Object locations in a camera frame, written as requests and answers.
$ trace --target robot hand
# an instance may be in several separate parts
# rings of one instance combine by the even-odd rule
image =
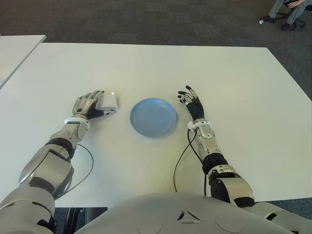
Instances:
[[[91,119],[115,113],[115,110],[103,111],[96,109],[96,104],[103,93],[104,91],[94,91],[78,97],[73,107],[74,117]]]
[[[201,105],[201,102],[195,93],[195,91],[188,85],[185,86],[190,92],[179,91],[177,97],[180,99],[180,102],[186,105],[189,110],[193,120],[197,120],[199,118],[205,118],[204,108]]]

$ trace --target black joint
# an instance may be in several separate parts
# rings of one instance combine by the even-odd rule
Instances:
[[[205,118],[204,109],[201,105],[194,105],[193,103],[189,103],[186,105],[186,107],[189,110],[193,120]]]
[[[46,227],[49,230],[51,230],[53,233],[56,233],[57,222],[53,219],[52,216],[51,216],[49,222],[45,221],[44,219],[41,219],[38,221],[37,225]]]
[[[204,158],[202,169],[205,174],[208,174],[211,168],[218,165],[228,165],[228,162],[222,154],[212,153]]]
[[[210,185],[210,192],[211,192],[211,197],[228,202],[228,203],[230,202],[228,190],[226,189],[222,180],[215,179]]]
[[[51,139],[48,141],[48,143],[46,143],[45,145],[50,145],[50,144],[53,144],[53,145],[59,145],[61,147],[63,147],[69,154],[69,158],[72,159],[73,156],[74,156],[74,153],[75,153],[75,149],[73,148],[73,145],[72,143],[65,139],[65,138],[54,138],[54,139]]]
[[[234,202],[236,204],[236,206],[240,207],[240,208],[244,208],[244,207],[251,207],[255,204],[254,200],[251,197],[238,197],[236,199],[234,199]]]
[[[104,115],[104,111],[103,111],[103,110],[97,110],[97,109],[95,109],[92,118],[101,117],[101,116],[103,116],[103,115]]]

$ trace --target chair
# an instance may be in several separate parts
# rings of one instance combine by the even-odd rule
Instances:
[[[294,2],[294,1],[286,2],[286,3],[284,3],[284,5],[285,5],[285,6],[288,6],[289,3]],[[306,10],[306,11],[312,11],[312,5],[307,6],[305,10]],[[277,17],[276,20],[287,19],[288,16],[289,16],[289,14],[290,14],[291,12],[293,12],[293,9],[290,10],[289,13],[278,12],[277,14],[278,14],[278,15],[281,15],[281,17]],[[296,18],[295,22],[293,23],[293,24],[294,24],[294,27],[296,27],[297,22],[300,22],[300,23],[302,24],[302,25],[301,25],[301,28],[304,28],[304,27],[306,26],[306,24],[307,24],[307,23],[304,22],[302,19]]]

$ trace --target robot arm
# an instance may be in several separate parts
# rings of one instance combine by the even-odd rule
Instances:
[[[65,120],[65,126],[51,136],[22,170],[19,187],[0,203],[1,234],[55,233],[54,201],[70,186],[74,173],[71,159],[76,144],[90,127],[88,119],[114,113],[96,109],[102,93],[95,91],[79,97],[73,117]]]
[[[251,187],[228,164],[215,143],[215,133],[211,129],[211,123],[204,117],[204,110],[197,94],[191,87],[186,88],[189,92],[179,91],[178,98],[186,105],[193,118],[188,127],[191,131],[197,131],[195,142],[203,164],[203,172],[209,179],[211,196],[270,220],[293,233],[310,234],[311,220],[270,203],[255,203]]]
[[[205,119],[204,109],[197,94],[190,86],[186,88],[189,92],[179,91],[178,98],[186,105],[193,118],[188,127],[189,130],[197,132],[195,142],[203,164],[203,172],[208,176],[211,196],[238,207],[254,205],[251,187],[220,152],[215,142],[215,133],[211,129],[211,123]]]

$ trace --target white table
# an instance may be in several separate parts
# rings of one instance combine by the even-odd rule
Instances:
[[[173,191],[191,120],[176,97],[186,84],[196,90],[221,151],[257,201],[312,196],[312,103],[268,49],[42,43],[0,90],[0,200],[61,129],[76,98],[100,89],[114,91],[120,109],[92,121],[81,143],[94,154],[94,170],[56,206],[111,207]],[[168,101],[177,113],[175,131],[164,139],[142,137],[130,125],[132,107],[151,97]],[[90,164],[77,149],[73,184]],[[178,190],[203,194],[203,179],[188,150],[177,171]]]
[[[45,35],[0,37],[0,89]]]

